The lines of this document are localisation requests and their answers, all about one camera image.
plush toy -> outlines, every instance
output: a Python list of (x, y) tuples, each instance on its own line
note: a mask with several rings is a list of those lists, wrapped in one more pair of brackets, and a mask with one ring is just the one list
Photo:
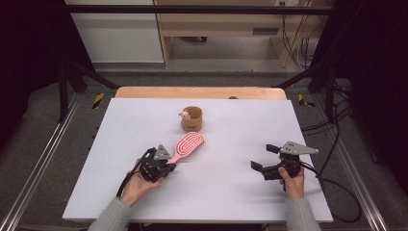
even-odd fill
[(181, 112), (180, 114), (180, 117), (181, 118), (183, 118), (183, 119), (190, 119), (190, 115), (189, 115), (189, 112), (187, 111), (187, 109), (185, 109), (183, 112)]

gray sleeve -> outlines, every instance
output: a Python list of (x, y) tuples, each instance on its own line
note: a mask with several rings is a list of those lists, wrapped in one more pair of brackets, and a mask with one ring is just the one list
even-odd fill
[(313, 216), (309, 201), (304, 198), (288, 199), (288, 230), (318, 231), (320, 227)]
[(93, 222), (89, 231), (125, 230), (132, 210), (118, 198), (114, 198), (99, 218)]

human hand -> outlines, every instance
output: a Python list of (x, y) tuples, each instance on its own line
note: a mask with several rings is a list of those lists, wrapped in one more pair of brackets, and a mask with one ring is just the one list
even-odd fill
[(279, 174), (283, 179), (279, 179), (281, 185), (285, 184), (286, 193), (289, 199), (298, 199), (304, 197), (304, 167), (300, 167), (300, 172), (292, 178), (284, 167), (278, 168)]
[(133, 206), (136, 202), (142, 199), (147, 193), (151, 190), (160, 187), (163, 178), (160, 178), (155, 183), (148, 182), (144, 180), (139, 172), (139, 168), (136, 170), (136, 173), (132, 175), (125, 188), (123, 189), (123, 194), (120, 198), (123, 203), (128, 206)]

white cabinet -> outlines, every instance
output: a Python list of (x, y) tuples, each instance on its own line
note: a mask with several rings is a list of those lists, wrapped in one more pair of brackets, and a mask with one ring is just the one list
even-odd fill
[[(151, 0), (65, 0), (67, 5), (153, 5)], [(93, 63), (162, 63), (156, 15), (73, 13)]]

white table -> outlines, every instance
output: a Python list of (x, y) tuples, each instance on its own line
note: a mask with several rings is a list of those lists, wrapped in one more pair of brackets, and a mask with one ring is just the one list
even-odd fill
[[(115, 197), (126, 172), (146, 149), (170, 151), (185, 135), (178, 113), (203, 110), (204, 143), (178, 163), (162, 186), (135, 206), (132, 222), (247, 222), (286, 220), (286, 195), (277, 181), (265, 181), (250, 161), (279, 163), (266, 144), (304, 144), (292, 102), (256, 99), (115, 98), (105, 114), (63, 218), (96, 219)], [(301, 157), (311, 164), (309, 155)], [(332, 221), (314, 174), (306, 172), (306, 198), (317, 221)]]

